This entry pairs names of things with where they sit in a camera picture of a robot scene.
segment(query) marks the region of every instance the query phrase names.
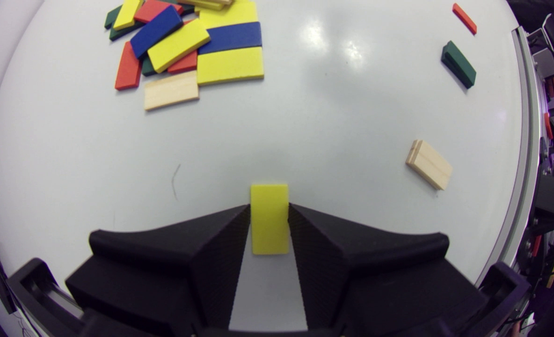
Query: white tabletop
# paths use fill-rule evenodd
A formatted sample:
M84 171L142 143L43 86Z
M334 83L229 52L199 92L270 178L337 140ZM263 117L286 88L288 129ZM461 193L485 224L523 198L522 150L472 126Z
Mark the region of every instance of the white tabletop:
M265 79L201 88L144 111L114 89L130 37L103 21L119 0L47 0L0 88L0 257L37 256L59 283L91 255L89 232L148 230L249 203L254 183L290 202L399 233L442 232L476 281L517 172L516 28L503 0L460 3L472 36L433 0L259 0ZM440 62L454 41L476 69L466 90ZM405 165L424 139L454 167L435 191ZM293 251L244 255L233 329L304 329Z

